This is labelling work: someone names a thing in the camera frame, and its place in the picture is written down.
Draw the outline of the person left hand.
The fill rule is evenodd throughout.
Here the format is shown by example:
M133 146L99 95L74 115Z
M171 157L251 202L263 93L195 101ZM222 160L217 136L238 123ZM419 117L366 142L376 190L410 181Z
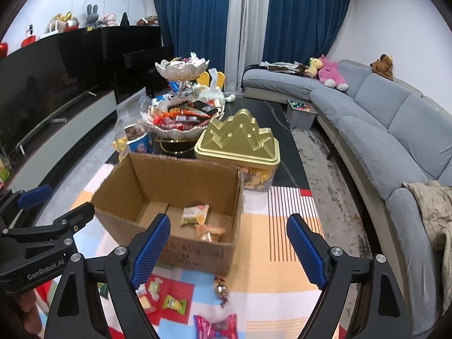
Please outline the person left hand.
M39 335L42 329L42 323L37 307L37 296L34 290L25 292L16 299L18 307L22 312L22 325L24 329L33 335Z

